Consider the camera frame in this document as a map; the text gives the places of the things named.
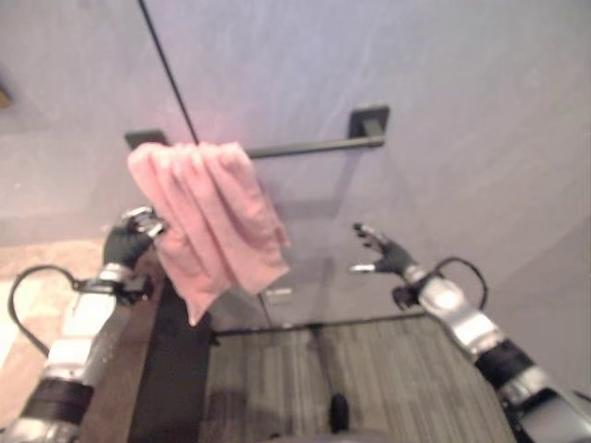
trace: wall outlet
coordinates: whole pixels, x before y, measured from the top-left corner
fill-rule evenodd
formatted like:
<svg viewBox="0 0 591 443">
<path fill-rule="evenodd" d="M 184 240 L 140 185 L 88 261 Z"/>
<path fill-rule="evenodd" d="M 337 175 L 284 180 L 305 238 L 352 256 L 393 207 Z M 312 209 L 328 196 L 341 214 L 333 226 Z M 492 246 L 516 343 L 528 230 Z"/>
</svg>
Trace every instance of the wall outlet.
<svg viewBox="0 0 591 443">
<path fill-rule="evenodd" d="M 292 288 L 273 288 L 263 291 L 262 295 L 269 305 L 286 305 L 292 303 Z"/>
</svg>

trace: black cable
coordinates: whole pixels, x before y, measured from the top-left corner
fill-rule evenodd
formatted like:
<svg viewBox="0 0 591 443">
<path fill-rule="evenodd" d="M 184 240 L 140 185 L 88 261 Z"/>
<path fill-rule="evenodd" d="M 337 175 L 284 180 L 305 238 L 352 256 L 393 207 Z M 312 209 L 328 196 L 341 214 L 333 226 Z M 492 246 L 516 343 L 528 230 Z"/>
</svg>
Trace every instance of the black cable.
<svg viewBox="0 0 591 443">
<path fill-rule="evenodd" d="M 185 118 L 185 123 L 188 126 L 188 130 L 191 133 L 191 137 L 193 137 L 193 141 L 195 144 L 199 144 L 199 139 L 197 138 L 197 133 L 195 132 L 195 128 L 193 127 L 193 123 L 191 122 L 191 118 L 188 115 L 187 107 L 185 106 L 185 102 L 183 102 L 183 98 L 181 96 L 180 91 L 178 90 L 178 86 L 176 86 L 175 77 L 173 76 L 173 71 L 171 70 L 170 66 L 168 65 L 168 61 L 166 60 L 166 55 L 164 55 L 164 49 L 160 44 L 160 39 L 158 39 L 158 34 L 156 34 L 156 29 L 154 28 L 154 24 L 151 21 L 150 12 L 148 11 L 148 7 L 144 3 L 144 0 L 138 0 L 139 8 L 141 9 L 141 14 L 144 16 L 146 20 L 146 25 L 148 25 L 148 31 L 150 32 L 150 36 L 154 45 L 156 46 L 156 52 L 160 57 L 160 61 L 164 66 L 164 71 L 166 71 L 166 76 L 168 77 L 168 81 L 170 82 L 170 86 L 173 89 L 173 93 L 176 97 L 176 102 L 178 106 L 181 108 L 181 113 Z"/>
<path fill-rule="evenodd" d="M 469 262 L 468 260 L 461 258 L 461 257 L 447 257 L 447 258 L 443 259 L 442 261 L 440 261 L 435 266 L 435 268 L 433 268 L 433 270 L 430 272 L 430 275 L 440 274 L 440 271 L 451 263 L 462 263 L 463 265 L 467 266 L 469 269 L 471 269 L 476 274 L 476 276 L 480 280 L 480 283 L 482 284 L 482 298 L 480 299 L 478 309 L 480 309 L 481 311 L 484 310 L 484 308 L 488 302 L 488 285 L 487 285 L 487 281 L 485 280 L 484 276 L 482 275 L 482 272 L 480 272 L 480 269 L 475 264 L 473 264 L 473 263 Z"/>
<path fill-rule="evenodd" d="M 576 395 L 579 399 L 583 399 L 591 403 L 591 397 L 589 397 L 587 394 L 584 394 L 580 390 L 573 390 L 573 394 Z"/>
<path fill-rule="evenodd" d="M 48 270 L 48 269 L 60 272 L 64 277 L 66 277 L 68 279 L 68 281 L 72 285 L 72 289 L 78 288 L 79 281 L 76 280 L 74 278 L 74 276 L 72 274 L 70 274 L 66 269 L 60 268 L 59 266 L 56 266 L 56 265 L 39 265 L 39 266 L 33 266 L 33 267 L 23 270 L 16 277 L 14 282 L 12 283 L 12 286 L 10 288 L 10 293 L 8 295 L 8 314 L 10 315 L 10 318 L 12 319 L 12 321 L 15 322 L 15 324 L 18 326 L 18 329 L 20 329 L 20 331 L 23 333 L 23 335 L 25 337 L 27 337 L 27 339 L 29 339 L 29 341 L 32 343 L 32 345 L 35 346 L 45 356 L 49 355 L 49 348 L 47 347 L 47 345 L 45 343 L 43 343 L 41 340 L 39 340 L 37 338 L 37 336 L 35 336 L 35 334 L 33 334 L 30 330 L 28 330 L 18 319 L 17 309 L 15 308 L 15 293 L 17 291 L 18 286 L 22 283 L 22 281 L 25 280 L 27 277 L 29 277 L 31 274 L 33 274 L 35 272 L 39 272 L 41 270 Z"/>
</svg>

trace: towel bar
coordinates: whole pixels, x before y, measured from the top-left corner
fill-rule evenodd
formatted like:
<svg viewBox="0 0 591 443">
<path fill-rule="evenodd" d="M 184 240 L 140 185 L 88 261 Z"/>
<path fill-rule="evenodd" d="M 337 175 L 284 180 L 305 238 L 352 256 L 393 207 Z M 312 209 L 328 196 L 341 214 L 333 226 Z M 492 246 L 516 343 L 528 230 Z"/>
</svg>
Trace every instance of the towel bar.
<svg viewBox="0 0 591 443">
<path fill-rule="evenodd" d="M 329 150 L 350 150 L 358 148 L 378 148 L 384 145 L 386 125 L 390 108 L 388 106 L 370 106 L 355 109 L 349 120 L 349 136 L 343 140 L 316 141 L 311 143 L 294 143 L 289 145 L 259 148 L 247 152 L 251 159 L 265 159 L 284 155 L 309 154 Z M 150 129 L 138 132 L 127 132 L 125 138 L 133 150 L 141 143 L 158 142 L 168 144 L 163 131 Z"/>
</svg>

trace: striped carpet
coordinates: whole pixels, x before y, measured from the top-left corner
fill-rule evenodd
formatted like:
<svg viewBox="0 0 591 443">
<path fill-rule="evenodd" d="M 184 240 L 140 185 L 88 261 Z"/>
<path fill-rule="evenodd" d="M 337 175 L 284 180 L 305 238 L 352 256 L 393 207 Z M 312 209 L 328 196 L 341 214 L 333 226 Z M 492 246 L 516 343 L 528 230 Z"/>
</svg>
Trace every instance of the striped carpet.
<svg viewBox="0 0 591 443">
<path fill-rule="evenodd" d="M 392 442 L 514 442 L 492 390 L 428 318 L 219 338 L 199 441 L 328 432 L 331 393 L 355 430 Z"/>
</svg>

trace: robotic hand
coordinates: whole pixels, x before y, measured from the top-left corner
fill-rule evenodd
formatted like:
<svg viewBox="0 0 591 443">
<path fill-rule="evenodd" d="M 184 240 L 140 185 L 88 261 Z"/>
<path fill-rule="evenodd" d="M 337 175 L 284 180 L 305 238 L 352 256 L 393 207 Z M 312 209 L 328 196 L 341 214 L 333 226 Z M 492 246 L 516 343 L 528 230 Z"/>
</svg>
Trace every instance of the robotic hand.
<svg viewBox="0 0 591 443">
<path fill-rule="evenodd" d="M 152 208 L 124 214 L 109 233 L 103 267 L 94 279 L 76 282 L 78 297 L 53 343 L 41 380 L 20 417 L 0 435 L 2 443 L 71 443 L 115 345 L 130 307 L 151 295 L 150 277 L 136 275 L 139 257 L 164 230 Z"/>
<path fill-rule="evenodd" d="M 373 264 L 354 265 L 350 271 L 390 272 L 402 277 L 405 286 L 394 289 L 394 302 L 402 309 L 421 305 L 440 322 L 497 392 L 520 443 L 591 442 L 591 417 L 573 394 L 561 389 L 481 310 L 468 303 L 462 290 L 440 274 L 440 266 L 427 272 L 383 233 L 362 223 L 356 223 L 354 229 L 364 244 L 382 257 Z"/>
</svg>

